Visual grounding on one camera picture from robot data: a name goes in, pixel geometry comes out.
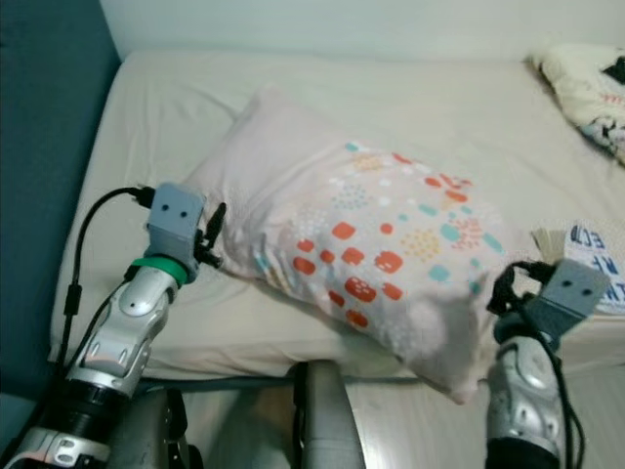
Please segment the paper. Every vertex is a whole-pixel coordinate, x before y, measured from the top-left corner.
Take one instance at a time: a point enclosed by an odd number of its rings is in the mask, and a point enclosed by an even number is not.
[[[606,274],[610,286],[597,305],[597,310],[611,315],[625,315],[625,280],[623,266],[607,251],[602,236],[581,224],[566,233],[564,257]]]

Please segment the pillow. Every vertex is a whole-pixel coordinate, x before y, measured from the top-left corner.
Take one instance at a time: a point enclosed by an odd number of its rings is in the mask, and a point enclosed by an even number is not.
[[[566,118],[625,163],[625,49],[562,44],[533,54],[532,62]]]
[[[266,88],[187,184],[207,196],[206,219],[228,204],[225,269],[369,334],[456,402],[477,390],[485,305],[521,243],[470,180]]]

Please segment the mattress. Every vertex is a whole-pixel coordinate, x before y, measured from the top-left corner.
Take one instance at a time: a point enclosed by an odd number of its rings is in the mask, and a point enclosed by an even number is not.
[[[186,178],[267,83],[356,136],[477,181],[524,230],[591,221],[623,264],[625,171],[564,121],[524,64],[139,52],[121,66],[108,96],[63,256],[51,358],[62,336],[76,235],[91,204],[114,188]],[[70,350],[127,266],[143,255],[146,217],[138,205],[116,199],[93,221]],[[625,362],[625,317],[593,316],[565,337],[562,354],[569,372]],[[315,359],[334,360],[352,376],[407,373],[371,339],[314,307],[202,266],[171,307],[146,375],[283,376],[294,363]]]

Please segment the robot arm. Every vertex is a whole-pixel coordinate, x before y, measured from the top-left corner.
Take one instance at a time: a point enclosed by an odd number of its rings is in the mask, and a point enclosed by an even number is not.
[[[552,358],[561,336],[593,313],[608,279],[570,260],[521,267],[545,286],[537,296],[517,298],[512,266],[495,283],[489,309],[500,316],[494,330],[500,349],[488,373],[486,468],[556,469],[561,460],[572,467],[568,397]]]
[[[151,342],[167,321],[178,290],[197,277],[200,262],[219,267],[212,249],[226,207],[206,232],[198,229],[204,197],[173,184],[154,194],[147,223],[149,248],[111,295],[65,380],[7,468],[99,468],[108,440],[130,402],[149,358]]]

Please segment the black cable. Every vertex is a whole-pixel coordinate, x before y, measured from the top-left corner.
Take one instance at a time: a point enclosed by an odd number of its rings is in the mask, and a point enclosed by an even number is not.
[[[76,248],[74,251],[74,267],[71,276],[71,284],[67,289],[65,309],[63,312],[65,316],[65,322],[62,330],[61,348],[59,350],[59,355],[57,356],[57,363],[55,366],[55,374],[57,376],[63,375],[63,371],[65,368],[65,357],[67,355],[67,348],[69,346],[71,323],[73,321],[73,317],[78,314],[80,294],[82,291],[82,287],[80,286],[80,263],[82,260],[82,247],[85,242],[85,234],[87,233],[89,224],[96,215],[96,212],[98,212],[98,210],[109,200],[123,193],[128,193],[135,197],[139,197],[142,194],[142,190],[138,188],[120,188],[106,193],[105,195],[100,197],[96,201],[96,203],[92,205],[92,207],[89,209],[89,212],[87,212],[87,216],[83,220],[82,225],[80,226],[80,231],[78,232],[78,238],[76,240]]]
[[[573,419],[573,423],[577,429],[577,435],[579,436],[579,450],[577,451],[577,463],[575,464],[575,468],[582,469],[582,465],[584,464],[584,455],[586,453],[586,434],[584,433],[582,422],[579,421],[577,412],[575,412],[573,407],[570,408],[570,416]]]
[[[560,359],[556,357],[556,355],[553,353],[551,347],[547,343],[547,340],[536,326],[534,320],[527,314],[521,302],[517,305],[517,311],[519,312],[525,324],[530,329],[532,329],[534,338],[545,350],[545,353],[547,354],[547,356],[549,357],[549,361],[551,362],[554,373],[556,374],[556,380],[558,381],[558,389],[560,392],[560,400],[562,402],[562,418],[564,420],[564,467],[566,469],[573,469],[573,431],[571,427],[571,420],[573,419],[572,415],[574,414],[574,418],[577,418],[577,414],[575,414],[575,411],[573,410],[573,407],[568,398],[568,390],[566,389],[566,382],[564,381]],[[577,423],[579,423],[579,428],[581,429],[581,423],[579,422],[579,420],[577,420]],[[583,430],[580,432],[580,448],[585,447],[585,442],[581,442],[582,436]]]

